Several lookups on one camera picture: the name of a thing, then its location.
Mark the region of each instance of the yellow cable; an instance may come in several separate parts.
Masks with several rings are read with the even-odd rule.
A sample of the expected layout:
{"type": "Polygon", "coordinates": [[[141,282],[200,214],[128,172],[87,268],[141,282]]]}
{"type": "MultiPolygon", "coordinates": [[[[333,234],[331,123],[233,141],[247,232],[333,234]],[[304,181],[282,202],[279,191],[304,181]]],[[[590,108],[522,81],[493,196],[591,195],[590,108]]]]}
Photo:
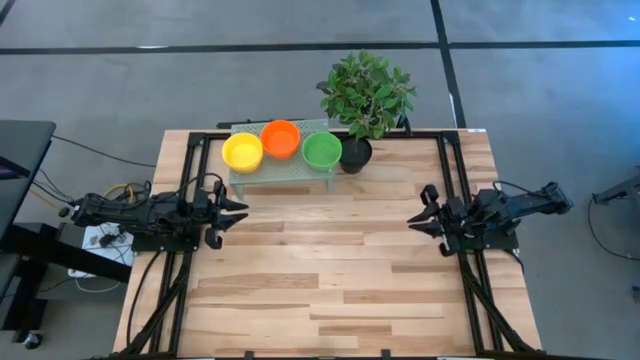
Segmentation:
{"type": "Polygon", "coordinates": [[[133,193],[133,189],[131,188],[131,186],[129,186],[129,184],[118,184],[112,187],[111,189],[107,190],[106,193],[104,193],[104,197],[108,199],[109,195],[118,189],[124,189],[124,191],[129,190],[129,202],[133,203],[135,201],[135,195],[133,193]]]}
{"type": "Polygon", "coordinates": [[[60,211],[60,208],[58,206],[56,206],[56,204],[54,204],[51,201],[47,200],[44,196],[38,194],[37,192],[35,192],[33,190],[29,190],[29,192],[31,193],[31,195],[37,197],[43,203],[45,203],[45,204],[51,206],[52,208],[56,209],[56,211],[60,211]]]}

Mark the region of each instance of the plant pot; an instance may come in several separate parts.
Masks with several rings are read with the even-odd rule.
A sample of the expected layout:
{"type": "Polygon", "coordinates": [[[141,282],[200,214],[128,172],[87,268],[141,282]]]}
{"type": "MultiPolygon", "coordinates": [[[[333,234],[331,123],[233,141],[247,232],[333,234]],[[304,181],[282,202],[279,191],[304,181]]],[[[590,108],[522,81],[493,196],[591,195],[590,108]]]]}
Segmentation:
{"type": "Polygon", "coordinates": [[[340,167],[347,174],[357,174],[371,160],[373,148],[367,139],[356,140],[348,137],[342,142],[342,156],[340,167]]]}

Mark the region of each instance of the potted plant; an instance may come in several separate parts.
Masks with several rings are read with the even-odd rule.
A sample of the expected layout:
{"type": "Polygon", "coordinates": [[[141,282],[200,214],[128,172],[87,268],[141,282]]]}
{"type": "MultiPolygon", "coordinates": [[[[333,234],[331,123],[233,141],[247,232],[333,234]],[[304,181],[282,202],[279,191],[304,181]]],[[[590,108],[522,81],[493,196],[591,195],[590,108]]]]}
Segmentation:
{"type": "Polygon", "coordinates": [[[350,125],[349,137],[342,140],[340,166],[348,174],[358,173],[369,162],[372,147],[367,138],[379,139],[395,126],[398,115],[413,111],[408,95],[411,76],[396,66],[389,72],[389,60],[360,51],[334,64],[328,81],[316,88],[327,95],[320,106],[329,118],[350,125]]]}

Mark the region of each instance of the green bowl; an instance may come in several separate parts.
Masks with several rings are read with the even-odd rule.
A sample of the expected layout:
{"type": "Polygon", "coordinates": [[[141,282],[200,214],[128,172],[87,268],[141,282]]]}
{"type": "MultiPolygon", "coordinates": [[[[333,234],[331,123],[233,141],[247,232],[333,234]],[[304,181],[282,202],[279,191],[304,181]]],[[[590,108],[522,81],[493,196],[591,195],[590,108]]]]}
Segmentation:
{"type": "Polygon", "coordinates": [[[330,171],[340,160],[342,144],[335,135],[317,132],[307,136],[302,143],[302,157],[313,169],[330,171]]]}

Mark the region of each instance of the white power strip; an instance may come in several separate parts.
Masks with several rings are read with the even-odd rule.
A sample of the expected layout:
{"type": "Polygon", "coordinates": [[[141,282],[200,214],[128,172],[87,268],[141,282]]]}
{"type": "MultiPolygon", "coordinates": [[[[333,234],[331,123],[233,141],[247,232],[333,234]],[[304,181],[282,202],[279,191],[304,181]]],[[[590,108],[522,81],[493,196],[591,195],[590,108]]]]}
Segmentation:
{"type": "MultiPolygon", "coordinates": [[[[124,232],[121,236],[116,238],[111,245],[104,248],[100,247],[100,243],[98,241],[107,234],[117,235],[118,224],[104,223],[100,226],[87,226],[84,231],[82,248],[96,255],[131,266],[133,263],[133,252],[131,251],[133,235],[124,232]]],[[[75,278],[95,277],[93,274],[87,274],[73,269],[69,269],[67,273],[69,276],[75,278]]]]}

